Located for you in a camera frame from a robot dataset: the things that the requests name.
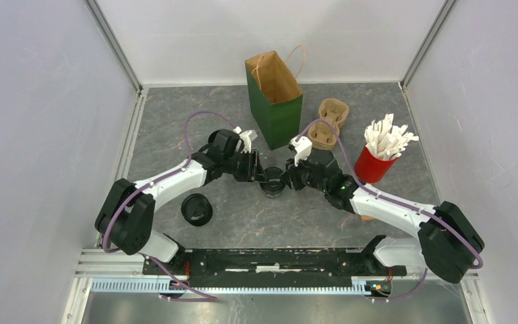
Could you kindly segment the green paper bag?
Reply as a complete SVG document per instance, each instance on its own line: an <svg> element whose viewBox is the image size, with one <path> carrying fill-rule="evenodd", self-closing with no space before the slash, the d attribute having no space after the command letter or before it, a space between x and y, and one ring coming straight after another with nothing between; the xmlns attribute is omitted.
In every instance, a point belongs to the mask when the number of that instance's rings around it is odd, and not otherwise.
<svg viewBox="0 0 518 324"><path fill-rule="evenodd" d="M286 59L269 51L244 62L250 111L272 151L286 146L299 132L304 92L297 78L305 62L301 45Z"/></svg>

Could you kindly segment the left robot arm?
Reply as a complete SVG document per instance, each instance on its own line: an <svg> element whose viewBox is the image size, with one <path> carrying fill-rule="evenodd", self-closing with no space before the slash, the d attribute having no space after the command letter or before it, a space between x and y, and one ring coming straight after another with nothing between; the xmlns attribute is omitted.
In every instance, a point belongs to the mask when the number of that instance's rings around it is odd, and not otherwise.
<svg viewBox="0 0 518 324"><path fill-rule="evenodd" d="M179 165L151 178L131 182L117 180L111 187L94 223L102 235L105 252L122 251L127 255L146 254L159 260L169 275L177 275L185 266L181 244L153 230L155 212L174 198L224 174L237 182L265 183L259 153L252 148L254 130L220 129L208 142Z"/></svg>

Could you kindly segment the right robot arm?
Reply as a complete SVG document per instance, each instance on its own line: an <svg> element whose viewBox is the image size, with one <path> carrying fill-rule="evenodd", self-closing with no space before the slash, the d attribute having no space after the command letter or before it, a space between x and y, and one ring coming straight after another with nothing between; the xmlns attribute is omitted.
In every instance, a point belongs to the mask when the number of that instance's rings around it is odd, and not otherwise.
<svg viewBox="0 0 518 324"><path fill-rule="evenodd" d="M409 234L418 241L425 266L449 283L459 283L470 269L484 265L483 239L452 202L429 205L381 192L343 173L330 151L288 159L282 179L293 190L309 187L323 193L338 210L371 216Z"/></svg>

